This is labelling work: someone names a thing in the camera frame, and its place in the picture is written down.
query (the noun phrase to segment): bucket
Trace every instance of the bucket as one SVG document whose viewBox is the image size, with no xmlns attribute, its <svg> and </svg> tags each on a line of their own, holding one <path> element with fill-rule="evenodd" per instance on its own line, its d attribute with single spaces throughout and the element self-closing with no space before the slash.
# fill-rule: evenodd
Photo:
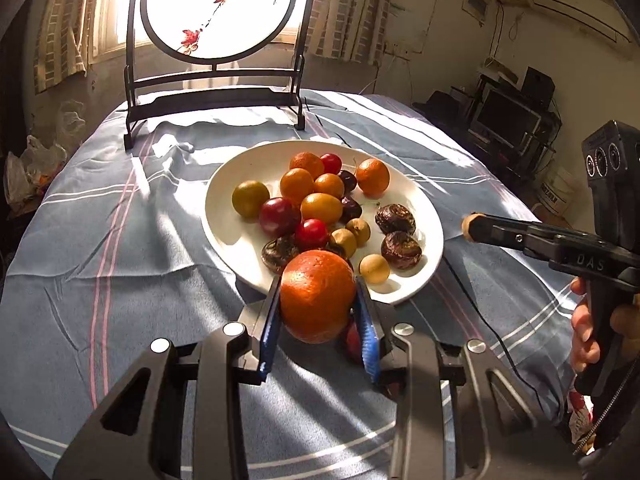
<svg viewBox="0 0 640 480">
<path fill-rule="evenodd" d="M 554 165 L 538 188 L 538 198 L 552 213 L 562 216 L 574 197 L 577 182 L 562 166 Z"/>
</svg>

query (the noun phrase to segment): oval plate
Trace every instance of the oval plate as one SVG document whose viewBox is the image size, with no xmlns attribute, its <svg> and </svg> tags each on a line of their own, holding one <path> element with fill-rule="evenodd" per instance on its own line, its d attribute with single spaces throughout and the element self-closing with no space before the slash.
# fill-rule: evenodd
<svg viewBox="0 0 640 480">
<path fill-rule="evenodd" d="M 207 185 L 202 213 L 202 226 L 207 238 L 233 272 L 265 294 L 269 291 L 274 274 L 264 266 L 260 252 L 270 238 L 262 232 L 257 221 L 245 221 L 235 212 L 231 195 L 241 182 L 259 180 L 269 188 L 271 197 L 279 196 L 280 178 L 289 171 L 291 157 L 299 152 L 312 152 L 318 156 L 335 153 L 342 159 L 343 169 L 351 173 L 355 173 L 357 165 L 371 157 L 367 153 L 328 142 L 271 142 L 236 155 L 216 170 Z M 362 218 L 371 227 L 371 238 L 365 247 L 356 251 L 351 263 L 357 270 L 364 256 L 380 254 L 384 235 L 374 219 L 379 205 L 399 203 L 407 207 L 415 216 L 417 229 L 414 237 L 422 248 L 422 259 L 411 270 L 392 268 L 389 279 L 381 285 L 369 285 L 373 300 L 397 304 L 418 292 L 433 276 L 442 257 L 444 236 L 440 218 L 425 193 L 398 170 L 390 165 L 387 167 L 391 181 L 380 199 L 366 198 L 359 188 L 351 194 L 362 206 Z"/>
</svg>

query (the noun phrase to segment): black wooden frame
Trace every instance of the black wooden frame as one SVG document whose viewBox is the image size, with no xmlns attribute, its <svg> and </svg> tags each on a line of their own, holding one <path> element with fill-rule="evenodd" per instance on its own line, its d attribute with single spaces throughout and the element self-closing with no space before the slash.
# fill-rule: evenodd
<svg viewBox="0 0 640 480">
<path fill-rule="evenodd" d="M 238 68 L 238 69 L 218 69 L 218 65 L 233 60 L 243 59 L 271 43 L 282 31 L 289 20 L 296 0 L 291 0 L 289 8 L 278 27 L 260 43 L 244 52 L 234 56 L 219 59 L 203 59 L 190 57 L 176 52 L 169 48 L 153 32 L 146 13 L 146 0 L 140 1 L 140 13 L 146 32 L 152 43 L 168 56 L 181 61 L 195 64 L 210 64 L 210 70 L 196 72 L 179 72 L 167 75 L 152 76 L 142 79 L 135 77 L 135 46 L 136 33 L 134 28 L 134 18 L 136 13 L 136 0 L 129 0 L 129 13 L 127 19 L 127 47 L 126 66 L 124 69 L 124 85 L 127 97 L 127 132 L 124 134 L 124 147 L 130 150 L 133 147 L 134 135 L 138 127 L 151 117 L 159 117 L 182 112 L 193 112 L 196 110 L 207 110 L 212 108 L 232 108 L 245 106 L 276 106 L 291 107 L 296 109 L 297 130 L 305 129 L 305 117 L 302 110 L 302 99 L 300 98 L 300 85 L 305 67 L 305 41 L 311 17 L 311 7 L 314 0 L 306 0 L 305 12 L 302 22 L 298 27 L 298 36 L 294 47 L 294 60 L 292 68 Z M 138 102 L 137 90 L 149 86 L 156 86 L 166 83 L 175 83 L 188 80 L 219 78 L 230 76 L 271 76 L 288 78 L 288 84 L 283 91 L 273 90 L 268 87 L 249 88 L 216 88 L 199 90 L 192 92 L 178 92 L 156 97 L 148 104 Z"/>
</svg>

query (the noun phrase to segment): blue gripper pad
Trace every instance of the blue gripper pad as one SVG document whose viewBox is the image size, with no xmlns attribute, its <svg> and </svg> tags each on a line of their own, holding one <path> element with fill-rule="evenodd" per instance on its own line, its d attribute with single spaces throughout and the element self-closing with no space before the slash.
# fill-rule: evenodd
<svg viewBox="0 0 640 480">
<path fill-rule="evenodd" d="M 358 280 L 357 285 L 358 293 L 353 302 L 353 313 L 362 344 L 362 362 L 364 363 L 364 369 L 371 377 L 371 381 L 375 383 L 380 376 L 380 340 L 373 328 L 371 316 L 366 307 L 366 301 L 369 299 L 367 286 L 360 280 Z"/>
<path fill-rule="evenodd" d="M 269 301 L 269 314 L 264 324 L 262 339 L 260 340 L 260 364 L 258 373 L 262 381 L 267 380 L 267 375 L 271 372 L 273 359 L 278 345 L 278 336 L 280 335 L 280 280 L 278 280 L 277 289 L 269 291 L 267 298 Z"/>
</svg>

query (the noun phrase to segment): monitor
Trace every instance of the monitor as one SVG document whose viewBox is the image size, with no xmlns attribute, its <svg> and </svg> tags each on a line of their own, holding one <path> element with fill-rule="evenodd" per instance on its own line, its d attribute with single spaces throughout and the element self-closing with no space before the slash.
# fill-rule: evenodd
<svg viewBox="0 0 640 480">
<path fill-rule="evenodd" d="M 540 124 L 540 115 L 524 104 L 490 90 L 476 118 L 489 134 L 522 154 Z"/>
</svg>

